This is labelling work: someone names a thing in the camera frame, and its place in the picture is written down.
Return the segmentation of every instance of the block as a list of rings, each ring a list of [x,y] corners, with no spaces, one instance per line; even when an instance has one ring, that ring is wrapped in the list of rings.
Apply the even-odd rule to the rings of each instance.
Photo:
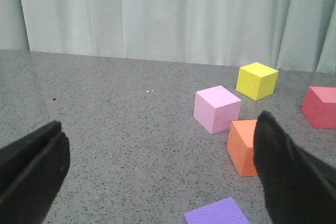
[[[196,92],[194,117],[210,134],[227,130],[238,120],[241,99],[222,86]]]
[[[301,110],[313,128],[336,129],[336,87],[309,87]]]
[[[234,198],[226,198],[184,214],[183,224],[250,224]]]
[[[237,90],[257,101],[274,93],[279,71],[255,62],[239,69]]]
[[[253,161],[253,138],[257,120],[232,121],[227,150],[241,177],[258,176]]]

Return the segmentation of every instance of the white curtain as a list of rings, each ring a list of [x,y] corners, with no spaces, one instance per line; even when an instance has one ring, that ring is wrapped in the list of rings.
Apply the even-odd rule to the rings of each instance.
[[[332,73],[336,69],[335,0],[0,1],[8,2],[16,15],[0,11],[0,24],[7,24],[1,38],[8,21],[23,23],[23,10],[22,34],[32,51],[228,66],[259,61],[278,69]],[[11,42],[0,46],[9,48],[7,44]]]

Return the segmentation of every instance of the purple cube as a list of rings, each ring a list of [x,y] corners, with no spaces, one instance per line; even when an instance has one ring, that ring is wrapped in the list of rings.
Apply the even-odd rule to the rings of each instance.
[[[250,224],[233,197],[184,214],[183,224]]]
[[[227,130],[238,120],[241,99],[222,86],[196,92],[194,117],[210,134]]]

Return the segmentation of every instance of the red cube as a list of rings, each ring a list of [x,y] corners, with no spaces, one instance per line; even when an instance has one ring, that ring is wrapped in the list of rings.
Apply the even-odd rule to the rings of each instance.
[[[302,112],[313,128],[336,129],[336,87],[309,87]]]

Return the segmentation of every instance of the granite countertop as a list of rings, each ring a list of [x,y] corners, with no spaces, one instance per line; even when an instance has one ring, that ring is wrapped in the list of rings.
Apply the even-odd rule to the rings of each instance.
[[[237,67],[0,50],[0,147],[62,122],[71,165],[44,223],[182,223],[184,213],[234,197],[252,224],[270,223],[258,177],[241,178],[193,118],[195,92],[223,85],[240,119],[273,113],[294,141],[336,166],[336,130],[300,111],[308,86],[336,75],[280,71],[259,101],[236,91]]]

